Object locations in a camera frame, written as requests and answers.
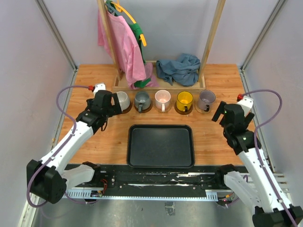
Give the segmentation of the brown wooden coaster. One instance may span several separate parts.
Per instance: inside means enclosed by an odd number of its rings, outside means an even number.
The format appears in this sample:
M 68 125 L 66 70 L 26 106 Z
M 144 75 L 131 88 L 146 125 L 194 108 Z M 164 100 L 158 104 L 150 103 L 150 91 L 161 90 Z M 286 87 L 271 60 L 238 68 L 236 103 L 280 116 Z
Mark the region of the brown wooden coaster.
M 188 111 L 181 111 L 177 108 L 177 103 L 174 104 L 174 109 L 175 111 L 180 114 L 180 115 L 188 115 L 193 111 L 193 105 L 191 105 L 191 107 L 188 109 Z
M 143 114 L 143 113 L 149 112 L 149 111 L 152 109 L 152 106 L 153 106 L 153 105 L 150 104 L 150 106 L 149 106 L 147 109 L 142 110 L 141 112 L 139 112 L 139 109 L 138 109 L 136 106 L 134 106 L 134 108 L 135 108 L 135 110 L 136 110 L 138 113 Z

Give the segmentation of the white ceramic mug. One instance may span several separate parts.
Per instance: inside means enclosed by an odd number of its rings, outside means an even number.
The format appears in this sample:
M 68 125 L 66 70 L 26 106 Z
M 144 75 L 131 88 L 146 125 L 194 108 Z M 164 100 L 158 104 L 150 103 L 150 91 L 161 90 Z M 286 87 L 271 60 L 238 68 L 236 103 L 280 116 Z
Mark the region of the white ceramic mug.
M 120 103 L 121 110 L 126 111 L 129 108 L 130 104 L 131 104 L 131 101 L 130 101 L 130 98 L 129 98 L 128 94 L 124 91 L 118 91 L 117 92 L 117 97 L 118 97 L 118 100 L 119 100 L 119 103 Z

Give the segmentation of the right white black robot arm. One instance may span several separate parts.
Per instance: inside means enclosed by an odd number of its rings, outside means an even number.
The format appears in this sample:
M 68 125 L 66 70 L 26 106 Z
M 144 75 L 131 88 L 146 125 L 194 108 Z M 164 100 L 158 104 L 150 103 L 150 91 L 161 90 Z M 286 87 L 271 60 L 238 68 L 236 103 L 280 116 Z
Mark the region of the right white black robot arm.
M 236 104 L 222 101 L 212 121 L 220 117 L 227 144 L 245 165 L 251 186 L 235 168 L 228 164 L 215 172 L 214 183 L 219 189 L 231 189 L 251 210 L 256 227 L 296 227 L 303 219 L 303 209 L 294 206 L 284 194 L 269 168 L 255 133 L 248 130 L 254 114 L 253 100 L 244 97 Z

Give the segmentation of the grey ceramic mug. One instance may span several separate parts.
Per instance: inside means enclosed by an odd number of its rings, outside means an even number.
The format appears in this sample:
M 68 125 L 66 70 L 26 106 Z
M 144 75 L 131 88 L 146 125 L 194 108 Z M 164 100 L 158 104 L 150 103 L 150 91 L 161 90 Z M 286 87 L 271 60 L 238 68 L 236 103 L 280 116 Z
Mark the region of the grey ceramic mug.
M 139 109 L 139 112 L 147 109 L 151 104 L 150 96 L 145 91 L 139 91 L 134 97 L 134 106 Z

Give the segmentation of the woven rattan coaster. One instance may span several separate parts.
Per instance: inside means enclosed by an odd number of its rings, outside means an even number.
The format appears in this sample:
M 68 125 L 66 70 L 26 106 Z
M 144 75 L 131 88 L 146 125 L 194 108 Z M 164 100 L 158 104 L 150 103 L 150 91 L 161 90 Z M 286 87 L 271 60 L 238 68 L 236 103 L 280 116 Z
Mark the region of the woven rattan coaster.
M 167 113 L 167 112 L 169 112 L 171 110 L 172 104 L 169 104 L 167 107 L 165 106 L 165 104 L 160 104 L 160 105 L 156 105 L 155 104 L 154 108 L 159 113 Z

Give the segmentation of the yellow glass mug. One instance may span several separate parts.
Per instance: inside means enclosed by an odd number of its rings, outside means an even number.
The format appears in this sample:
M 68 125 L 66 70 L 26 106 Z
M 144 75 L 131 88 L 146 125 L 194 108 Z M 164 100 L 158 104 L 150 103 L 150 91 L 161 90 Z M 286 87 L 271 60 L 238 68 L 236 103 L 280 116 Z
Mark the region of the yellow glass mug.
M 193 95 L 188 91 L 182 91 L 177 95 L 176 108 L 183 112 L 188 113 L 192 107 Z

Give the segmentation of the purple glass cup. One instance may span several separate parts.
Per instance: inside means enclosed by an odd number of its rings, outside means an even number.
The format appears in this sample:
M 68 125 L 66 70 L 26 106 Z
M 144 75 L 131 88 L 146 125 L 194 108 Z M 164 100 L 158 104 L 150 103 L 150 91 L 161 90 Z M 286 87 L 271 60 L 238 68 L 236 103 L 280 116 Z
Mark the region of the purple glass cup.
M 197 102 L 198 102 L 199 108 L 202 109 L 203 106 L 206 104 L 210 105 L 210 108 L 211 108 L 212 104 L 215 102 L 215 100 L 216 100 L 216 96 L 215 96 L 214 92 L 212 92 L 210 90 L 203 90 L 199 94 Z

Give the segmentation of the pink ceramic mug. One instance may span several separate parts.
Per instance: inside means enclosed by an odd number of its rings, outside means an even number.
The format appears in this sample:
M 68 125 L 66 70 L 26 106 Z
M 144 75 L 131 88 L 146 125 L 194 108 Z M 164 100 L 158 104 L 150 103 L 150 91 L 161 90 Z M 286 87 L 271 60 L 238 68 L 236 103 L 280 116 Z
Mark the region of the pink ceramic mug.
M 161 112 L 168 111 L 170 106 L 171 94 L 167 90 L 159 90 L 155 94 L 155 107 Z

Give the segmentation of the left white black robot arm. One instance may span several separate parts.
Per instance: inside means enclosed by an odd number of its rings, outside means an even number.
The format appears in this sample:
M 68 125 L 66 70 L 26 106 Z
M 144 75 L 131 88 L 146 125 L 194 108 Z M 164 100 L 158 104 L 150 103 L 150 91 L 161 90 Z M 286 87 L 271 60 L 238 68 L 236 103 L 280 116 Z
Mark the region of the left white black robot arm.
M 87 183 L 91 187 L 101 182 L 101 168 L 91 162 L 66 170 L 66 167 L 81 148 L 98 130 L 104 131 L 110 117 L 122 113 L 118 94 L 98 90 L 87 100 L 87 106 L 77 118 L 66 114 L 73 126 L 65 137 L 40 160 L 31 160 L 27 172 L 27 202 L 34 208 L 44 204 L 34 204 L 30 195 L 34 194 L 45 202 L 57 203 L 70 188 Z

